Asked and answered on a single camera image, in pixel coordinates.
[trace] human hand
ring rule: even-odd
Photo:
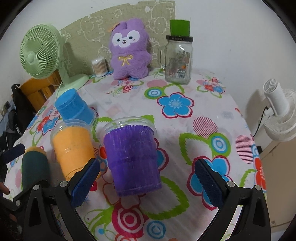
[[[0,192],[4,193],[5,195],[10,193],[9,189],[2,182],[0,182]]]
[[[0,193],[1,192],[4,193],[5,195],[9,195],[10,193],[9,189],[2,182],[0,182]],[[17,221],[16,217],[11,213],[9,214],[9,218],[15,222]]]

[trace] green desk fan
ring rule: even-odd
[[[63,40],[52,25],[32,27],[24,36],[20,47],[20,61],[25,71],[35,79],[45,79],[56,69],[62,80],[58,95],[69,89],[78,90],[89,80],[86,74],[69,77],[63,60]]]

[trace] green cup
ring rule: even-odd
[[[170,34],[171,36],[190,36],[190,21],[181,19],[170,20]]]

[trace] blue gripper pad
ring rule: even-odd
[[[219,185],[216,183],[212,175],[208,172],[206,167],[203,165],[203,163],[198,160],[195,163],[195,174],[197,178],[199,179],[203,189],[205,190],[207,196],[209,197],[212,205],[217,208],[222,208],[224,204],[223,200],[223,192],[220,189]]]
[[[81,206],[100,172],[100,162],[95,160],[72,191],[71,205],[73,208]]]

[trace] floral tablecloth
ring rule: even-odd
[[[250,130],[215,74],[195,70],[186,86],[167,83],[159,69],[140,80],[91,76],[78,92],[97,112],[92,134],[103,175],[94,182],[77,212],[98,240],[197,240],[217,212],[194,174],[194,163],[199,158],[206,159],[225,180],[244,187],[258,184],[266,192]],[[50,131],[61,117],[54,101],[53,95],[17,143],[26,148],[38,146],[47,152],[52,185],[57,185],[63,177],[50,145]],[[98,136],[107,122],[125,116],[142,116],[155,124],[163,188],[120,198]],[[12,199],[22,190],[21,165],[22,157],[8,165],[7,198]],[[229,238],[240,210],[238,207],[223,240]],[[65,238],[71,240],[58,209],[55,211]]]

